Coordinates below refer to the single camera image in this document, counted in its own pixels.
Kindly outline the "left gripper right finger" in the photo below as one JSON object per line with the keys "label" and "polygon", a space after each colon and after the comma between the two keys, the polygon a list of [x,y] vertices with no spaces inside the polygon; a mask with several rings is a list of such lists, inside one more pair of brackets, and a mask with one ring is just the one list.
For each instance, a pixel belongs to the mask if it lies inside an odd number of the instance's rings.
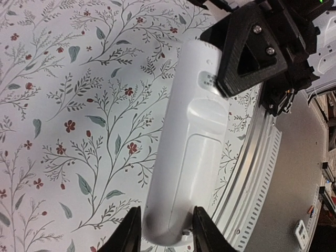
{"label": "left gripper right finger", "polygon": [[236,252],[203,207],[193,210],[193,245],[196,252]]}

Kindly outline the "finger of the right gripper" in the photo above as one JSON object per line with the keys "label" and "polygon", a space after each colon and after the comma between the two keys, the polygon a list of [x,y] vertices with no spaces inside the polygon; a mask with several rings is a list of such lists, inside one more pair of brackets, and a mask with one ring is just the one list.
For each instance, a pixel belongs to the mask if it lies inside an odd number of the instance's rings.
{"label": "finger of the right gripper", "polygon": [[230,42],[230,17],[225,17],[212,25],[200,35],[200,40],[207,42],[221,51],[231,49]]}
{"label": "finger of the right gripper", "polygon": [[246,4],[215,24],[222,57],[218,89],[233,97],[287,70],[287,63],[258,4]]}

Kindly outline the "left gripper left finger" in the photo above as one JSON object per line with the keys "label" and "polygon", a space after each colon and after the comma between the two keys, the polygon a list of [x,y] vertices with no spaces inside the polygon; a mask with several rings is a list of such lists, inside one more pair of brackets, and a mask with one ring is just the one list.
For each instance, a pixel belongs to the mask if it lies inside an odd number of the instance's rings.
{"label": "left gripper left finger", "polygon": [[98,252],[139,252],[141,235],[141,207],[132,207]]}

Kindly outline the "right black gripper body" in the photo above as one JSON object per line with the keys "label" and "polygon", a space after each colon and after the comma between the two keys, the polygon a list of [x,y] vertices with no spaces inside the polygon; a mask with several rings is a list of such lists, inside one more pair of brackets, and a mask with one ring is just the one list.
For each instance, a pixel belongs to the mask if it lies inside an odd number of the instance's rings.
{"label": "right black gripper body", "polygon": [[317,52],[319,1],[260,1],[259,8],[287,63],[287,69],[264,82],[278,91],[309,88],[319,79],[308,58]]}

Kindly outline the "white remote control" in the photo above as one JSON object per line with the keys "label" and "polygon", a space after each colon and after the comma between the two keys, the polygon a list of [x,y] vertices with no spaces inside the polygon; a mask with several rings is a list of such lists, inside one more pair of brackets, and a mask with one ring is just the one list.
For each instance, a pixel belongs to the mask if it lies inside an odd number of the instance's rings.
{"label": "white remote control", "polygon": [[182,45],[144,207],[142,234],[152,244],[187,244],[194,207],[211,205],[229,114],[216,87],[221,56],[201,40]]}

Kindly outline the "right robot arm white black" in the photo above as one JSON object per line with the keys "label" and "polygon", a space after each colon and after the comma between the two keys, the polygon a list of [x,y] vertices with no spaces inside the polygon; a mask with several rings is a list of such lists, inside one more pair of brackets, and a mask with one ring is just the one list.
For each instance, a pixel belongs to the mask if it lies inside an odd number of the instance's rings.
{"label": "right robot arm white black", "polygon": [[308,63],[320,29],[313,21],[333,1],[251,1],[231,7],[214,1],[227,16],[200,39],[222,52],[216,87],[233,97],[261,82],[272,93],[308,87],[317,79]]}

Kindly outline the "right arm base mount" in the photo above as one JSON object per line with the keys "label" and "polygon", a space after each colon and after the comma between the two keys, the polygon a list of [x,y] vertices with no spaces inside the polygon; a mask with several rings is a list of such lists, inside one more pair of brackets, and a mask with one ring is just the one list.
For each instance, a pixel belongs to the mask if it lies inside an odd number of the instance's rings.
{"label": "right arm base mount", "polygon": [[278,91],[275,88],[263,87],[261,91],[260,105],[272,116],[277,117],[282,113],[288,113],[297,90],[289,89]]}

